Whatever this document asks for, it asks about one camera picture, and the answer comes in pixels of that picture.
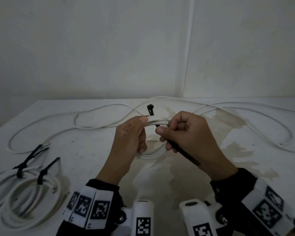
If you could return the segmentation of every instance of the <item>tabletop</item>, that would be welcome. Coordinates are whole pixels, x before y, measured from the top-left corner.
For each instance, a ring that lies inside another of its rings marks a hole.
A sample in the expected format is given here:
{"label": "tabletop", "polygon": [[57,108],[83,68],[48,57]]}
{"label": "tabletop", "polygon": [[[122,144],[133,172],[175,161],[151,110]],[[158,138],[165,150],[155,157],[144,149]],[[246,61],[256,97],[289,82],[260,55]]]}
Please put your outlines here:
{"label": "tabletop", "polygon": [[[41,100],[0,127],[0,171],[20,164],[28,154],[15,155],[6,150],[9,138],[20,128],[40,117],[70,111],[83,111],[107,104],[123,103],[135,106],[145,99],[94,99],[94,100]],[[295,110],[295,98],[191,98],[198,103],[258,102]],[[168,100],[151,102],[157,116],[171,118],[179,111],[192,111],[196,104]],[[146,105],[138,107],[148,115]],[[295,149],[295,113],[244,103],[221,104],[220,107],[249,107],[272,116],[284,123],[293,132],[289,145]],[[115,122],[129,112],[122,105],[108,106],[80,114],[77,123],[82,126],[102,126]],[[254,111],[234,109],[247,121],[257,126],[276,142],[288,137],[288,132],[277,122]],[[139,115],[132,112],[126,119]],[[70,128],[74,114],[42,120],[20,132],[12,142],[16,150],[31,150],[55,132]],[[260,139],[242,121],[221,110],[206,114],[208,124],[218,145],[226,157],[236,166],[244,167],[262,177],[279,195],[289,202],[295,211],[295,153],[277,149]],[[149,148],[155,147],[158,137],[155,126],[146,128]],[[33,165],[47,166],[56,157],[61,157],[63,184],[68,187],[69,197],[61,208],[40,226],[24,232],[7,232],[0,228],[0,235],[55,235],[62,222],[62,212],[70,195],[80,190],[91,178],[95,178],[104,165],[114,139],[115,128],[98,130],[71,130],[51,140],[49,151]],[[49,174],[55,174],[56,167]],[[179,215],[180,202],[204,198],[212,193],[209,177],[179,154],[168,152],[156,160],[136,158],[129,173],[120,182],[120,194],[126,206],[134,199],[149,199],[155,204],[154,235],[186,235]]]}

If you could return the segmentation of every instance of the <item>black and white square code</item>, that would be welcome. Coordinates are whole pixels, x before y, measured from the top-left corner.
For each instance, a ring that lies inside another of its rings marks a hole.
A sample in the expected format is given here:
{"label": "black and white square code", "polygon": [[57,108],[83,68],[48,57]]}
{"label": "black and white square code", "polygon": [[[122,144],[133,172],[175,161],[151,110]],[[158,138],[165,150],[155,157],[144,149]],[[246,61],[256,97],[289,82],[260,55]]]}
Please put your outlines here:
{"label": "black and white square code", "polygon": [[91,201],[91,198],[81,195],[78,200],[78,203],[76,204],[74,213],[77,215],[81,215],[82,217],[86,217],[87,210],[90,207]]}
{"label": "black and white square code", "polygon": [[284,200],[271,187],[267,186],[265,195],[276,207],[283,211]]}
{"label": "black and white square code", "polygon": [[108,215],[110,201],[96,200],[90,219],[106,219]]}
{"label": "black and white square code", "polygon": [[70,199],[70,201],[69,201],[69,203],[68,203],[68,205],[67,205],[67,208],[68,208],[69,210],[72,210],[72,209],[73,209],[73,206],[74,206],[76,200],[78,199],[79,195],[80,195],[79,192],[76,192],[76,191],[75,191],[75,192],[73,193],[73,195],[72,195],[72,197],[71,197],[71,199]]}
{"label": "black and white square code", "polygon": [[142,217],[137,218],[136,236],[150,236],[151,235],[151,218]]}
{"label": "black and white square code", "polygon": [[272,228],[282,215],[269,202],[263,199],[252,212],[268,227]]}
{"label": "black and white square code", "polygon": [[195,236],[212,236],[212,231],[209,223],[193,226]]}

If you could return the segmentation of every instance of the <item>fingernail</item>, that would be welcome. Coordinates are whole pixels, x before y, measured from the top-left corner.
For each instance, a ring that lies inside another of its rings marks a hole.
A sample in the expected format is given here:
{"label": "fingernail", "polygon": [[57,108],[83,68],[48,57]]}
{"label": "fingernail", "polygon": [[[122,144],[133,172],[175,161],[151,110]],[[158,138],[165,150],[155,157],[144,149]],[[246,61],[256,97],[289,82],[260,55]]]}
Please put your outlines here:
{"label": "fingernail", "polygon": [[158,135],[162,135],[164,133],[164,127],[157,127],[155,129],[155,132],[158,134]]}
{"label": "fingernail", "polygon": [[147,123],[148,122],[148,118],[146,116],[143,116],[141,118],[139,118],[142,122]]}

